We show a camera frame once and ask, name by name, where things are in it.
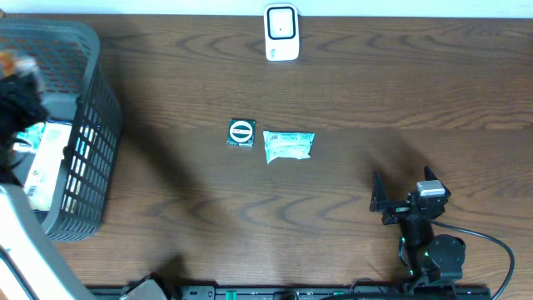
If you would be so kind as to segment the green wet wipe packet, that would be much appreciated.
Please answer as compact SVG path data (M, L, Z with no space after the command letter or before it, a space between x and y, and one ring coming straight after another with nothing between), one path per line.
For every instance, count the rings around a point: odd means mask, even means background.
M264 131L266 163L270 164L276 158L310 158L314 137L312 132Z

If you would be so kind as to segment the dark green round-label packet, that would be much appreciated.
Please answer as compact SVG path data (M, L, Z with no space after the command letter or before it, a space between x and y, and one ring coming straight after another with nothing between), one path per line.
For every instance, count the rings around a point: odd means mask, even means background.
M254 146L256 122L254 120L232 119L227 134L227 144L233 147Z

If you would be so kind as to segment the white blue snack bag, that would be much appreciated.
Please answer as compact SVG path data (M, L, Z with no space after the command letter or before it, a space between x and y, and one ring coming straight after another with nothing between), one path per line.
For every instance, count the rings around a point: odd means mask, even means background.
M32 166L24 184L24 192L33 210L48 212L52 206L63 149L67 146L71 124L47 122Z

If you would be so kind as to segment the green tissue box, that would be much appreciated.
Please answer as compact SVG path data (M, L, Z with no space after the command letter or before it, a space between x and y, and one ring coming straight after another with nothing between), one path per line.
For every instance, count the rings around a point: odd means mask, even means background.
M36 154L42 141L45 127L46 123L38 122L28 127L25 131L19 132L16 135L17 141L13 144L13 150L20 153Z

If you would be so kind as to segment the orange white small box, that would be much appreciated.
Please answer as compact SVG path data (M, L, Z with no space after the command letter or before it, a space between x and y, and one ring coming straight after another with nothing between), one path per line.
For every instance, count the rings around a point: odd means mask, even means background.
M1 79L17 77L40 82L39 67L34 57L14 52L1 52Z

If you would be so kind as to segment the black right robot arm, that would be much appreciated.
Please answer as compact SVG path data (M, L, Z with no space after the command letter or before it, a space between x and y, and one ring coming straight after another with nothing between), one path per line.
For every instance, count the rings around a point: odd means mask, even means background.
M406 199L391 200L378 173L373 174L370 210L381 213L384 225L401 230L399 256L416 278L416 285L445 285L463 277L465 242L448 234L434 234L433 222L445 212L450 190L429 167L424 179Z

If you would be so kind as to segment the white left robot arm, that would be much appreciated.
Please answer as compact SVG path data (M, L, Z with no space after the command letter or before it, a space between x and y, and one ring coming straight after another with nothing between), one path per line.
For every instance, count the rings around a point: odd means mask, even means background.
M8 154L16 133L46 116L34 76L1 80L1 289L15 299L168 299L152 277L124 290L89 290L45 235Z

